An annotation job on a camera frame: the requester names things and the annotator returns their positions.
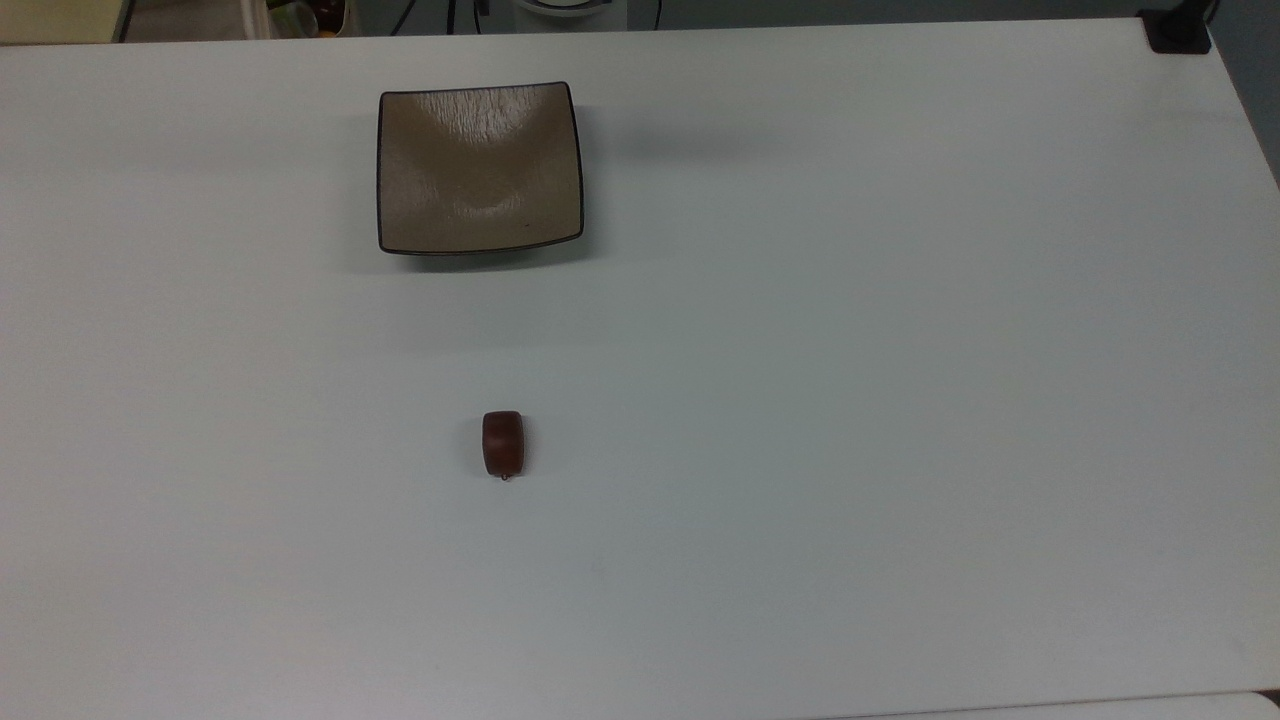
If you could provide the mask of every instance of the brown square plate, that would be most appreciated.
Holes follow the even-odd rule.
[[[493,252],[580,234],[582,161],[568,85],[383,94],[383,250]]]

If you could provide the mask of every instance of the cable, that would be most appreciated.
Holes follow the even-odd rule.
[[[399,28],[404,27],[404,20],[408,19],[408,14],[413,12],[413,5],[416,4],[417,0],[408,0],[408,5],[404,5],[404,12],[401,13],[401,19],[396,20],[396,27],[392,28],[393,36],[399,33]]]

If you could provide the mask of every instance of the white object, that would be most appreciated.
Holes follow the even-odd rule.
[[[627,0],[511,0],[516,32],[621,32],[627,29]]]
[[[1216,54],[1114,19],[0,63],[0,716],[1280,685],[1280,195]],[[557,79],[582,238],[379,252],[381,91]]]

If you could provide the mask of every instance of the table surface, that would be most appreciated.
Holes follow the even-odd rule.
[[[1112,19],[0,65],[0,715],[1280,685],[1280,193],[1216,54]],[[380,92],[561,79],[584,237],[378,250]]]

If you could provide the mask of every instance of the brown object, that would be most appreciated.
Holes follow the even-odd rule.
[[[484,469],[511,480],[525,469],[525,420],[515,410],[485,413]]]
[[[580,234],[582,167],[568,85],[383,94],[383,250],[492,252]]]

